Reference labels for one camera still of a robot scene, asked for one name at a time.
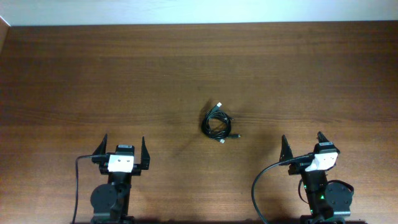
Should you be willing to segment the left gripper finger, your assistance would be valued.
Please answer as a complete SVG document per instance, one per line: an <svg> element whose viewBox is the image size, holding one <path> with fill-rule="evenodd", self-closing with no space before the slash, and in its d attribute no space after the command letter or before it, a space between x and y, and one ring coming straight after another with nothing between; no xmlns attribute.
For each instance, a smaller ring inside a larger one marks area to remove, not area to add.
<svg viewBox="0 0 398 224"><path fill-rule="evenodd" d="M105 155L106 154L107 140L108 140L108 135L105 134L103 139L102 139L102 142L99 144L99 146L92 153L93 156L100 156L100 155Z"/></svg>
<svg viewBox="0 0 398 224"><path fill-rule="evenodd" d="M142 137L141 145L141 170L149 170L150 166L150 155L146 148L145 138Z"/></svg>

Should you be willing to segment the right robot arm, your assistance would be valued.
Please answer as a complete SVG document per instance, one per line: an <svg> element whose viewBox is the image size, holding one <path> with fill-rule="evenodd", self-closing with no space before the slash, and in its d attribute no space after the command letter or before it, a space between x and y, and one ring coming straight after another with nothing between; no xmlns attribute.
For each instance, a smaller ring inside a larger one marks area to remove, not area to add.
<svg viewBox="0 0 398 224"><path fill-rule="evenodd" d="M285 136L281 137L279 162L288 166L289 175L300 175L310 215L302 215L300 223L344 223L351 215L354 187L341 180L328 180L326 172L336 166L340 150L322 132L313 152L294 157Z"/></svg>

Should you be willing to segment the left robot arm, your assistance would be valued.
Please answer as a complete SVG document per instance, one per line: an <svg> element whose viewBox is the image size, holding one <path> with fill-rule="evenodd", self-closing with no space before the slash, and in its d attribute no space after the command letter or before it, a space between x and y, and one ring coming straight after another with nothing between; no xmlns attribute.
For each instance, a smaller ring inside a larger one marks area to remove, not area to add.
<svg viewBox="0 0 398 224"><path fill-rule="evenodd" d="M91 194L93 207L91 223L134 223L134 217L128 215L131 192L131 179L148 170L150 155L142 139L140 162L135 160L133 145L119 144L114 152L106 152L107 136L92 153L91 161L99 166L100 174L106 175L108 181L99 185Z"/></svg>

